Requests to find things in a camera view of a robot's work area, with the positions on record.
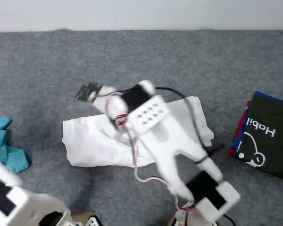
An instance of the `floor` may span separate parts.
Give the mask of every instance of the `floor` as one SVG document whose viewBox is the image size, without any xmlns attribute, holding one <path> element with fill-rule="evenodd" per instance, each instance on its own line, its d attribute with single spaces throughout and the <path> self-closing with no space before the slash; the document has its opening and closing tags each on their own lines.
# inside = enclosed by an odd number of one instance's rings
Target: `floor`
<svg viewBox="0 0 283 226">
<path fill-rule="evenodd" d="M 31 159 L 19 174 L 24 188 L 72 211 L 93 210 L 105 226 L 166 225 L 175 207 L 163 184 L 140 183 L 126 167 L 73 167 L 62 144 L 63 120 L 98 114 L 74 100 L 83 82 L 125 89 L 144 79 L 199 96 L 216 140 L 228 147 L 254 91 L 283 99 L 283 31 L 0 33 L 0 116 L 13 117 L 9 143 Z M 228 213 L 237 225 L 283 225 L 282 179 L 228 157 L 227 148 L 213 160 L 241 194 Z M 197 173 L 183 156 L 177 162 L 183 180 Z M 155 165 L 140 174 L 157 174 Z"/>
</svg>

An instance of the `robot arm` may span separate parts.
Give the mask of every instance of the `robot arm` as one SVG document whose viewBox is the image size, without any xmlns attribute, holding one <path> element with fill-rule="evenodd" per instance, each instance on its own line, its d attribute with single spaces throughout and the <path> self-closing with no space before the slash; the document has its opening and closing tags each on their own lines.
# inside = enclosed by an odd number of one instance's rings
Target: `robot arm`
<svg viewBox="0 0 283 226">
<path fill-rule="evenodd" d="M 240 199 L 237 191 L 225 181 L 219 168 L 203 147 L 190 139 L 170 113 L 165 101 L 155 93 L 149 81 L 142 81 L 126 92 L 106 96 L 105 87 L 93 95 L 93 105 L 108 115 L 111 121 L 127 114 L 127 132 L 138 139 L 156 162 L 162 178 L 172 194 L 195 204 L 206 222 L 214 222 Z M 201 172 L 187 185 L 180 179 L 175 154 L 193 160 Z"/>
</svg>

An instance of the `white robot part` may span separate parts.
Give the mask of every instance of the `white robot part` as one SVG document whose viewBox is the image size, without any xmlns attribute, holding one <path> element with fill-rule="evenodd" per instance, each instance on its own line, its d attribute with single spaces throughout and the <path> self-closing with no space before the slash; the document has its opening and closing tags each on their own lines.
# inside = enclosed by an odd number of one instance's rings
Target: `white robot part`
<svg viewBox="0 0 283 226">
<path fill-rule="evenodd" d="M 0 181 L 9 186 L 21 186 L 21 179 L 0 163 Z"/>
<path fill-rule="evenodd" d="M 161 96 L 152 97 L 131 112 L 127 117 L 127 123 L 152 155 L 158 171 L 169 183 L 171 192 L 193 201 L 192 193 L 179 177 L 175 162 L 176 152 L 195 162 L 205 159 L 201 162 L 200 169 L 205 170 L 212 178 L 222 179 L 222 173 L 214 162 L 207 158 L 207 152 L 185 133 L 170 114 Z"/>
<path fill-rule="evenodd" d="M 155 86 L 149 81 L 144 80 L 138 83 L 147 93 L 149 93 L 151 96 L 154 96 L 156 93 Z"/>
</svg>

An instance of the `blue fabric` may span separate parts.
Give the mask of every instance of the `blue fabric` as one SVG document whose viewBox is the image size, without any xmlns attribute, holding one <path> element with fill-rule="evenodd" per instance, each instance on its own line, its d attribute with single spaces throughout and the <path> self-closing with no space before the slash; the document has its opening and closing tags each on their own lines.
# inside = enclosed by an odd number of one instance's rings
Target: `blue fabric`
<svg viewBox="0 0 283 226">
<path fill-rule="evenodd" d="M 259 92 L 259 91 L 256 91 L 256 92 L 254 93 L 254 95 L 259 95 L 259 96 L 267 97 L 267 98 L 270 98 L 270 99 L 273 99 L 273 100 L 276 100 L 276 101 L 283 102 L 283 100 L 281 100 L 281 99 L 278 99 L 278 98 L 276 98 L 276 97 L 272 97 L 272 96 L 270 96 L 270 95 L 267 95 L 267 94 L 265 94 L 265 93 L 261 93 L 261 92 Z"/>
<path fill-rule="evenodd" d="M 0 118 L 0 162 L 13 173 L 19 173 L 29 167 L 25 153 L 21 149 L 6 146 L 6 127 L 11 123 L 9 117 Z"/>
</svg>

